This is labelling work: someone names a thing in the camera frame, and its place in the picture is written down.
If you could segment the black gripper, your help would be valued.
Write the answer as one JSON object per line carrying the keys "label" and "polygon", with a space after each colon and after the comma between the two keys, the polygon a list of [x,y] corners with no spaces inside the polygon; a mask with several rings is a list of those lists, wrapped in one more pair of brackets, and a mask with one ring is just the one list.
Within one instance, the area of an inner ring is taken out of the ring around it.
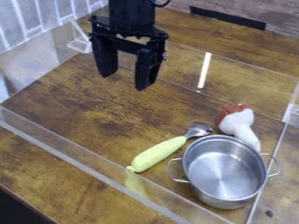
{"label": "black gripper", "polygon": [[164,61],[168,34],[154,27],[154,9],[169,0],[108,0],[108,16],[92,15],[89,40],[98,73],[108,77],[117,71],[117,52],[137,55],[134,88],[148,88]]}

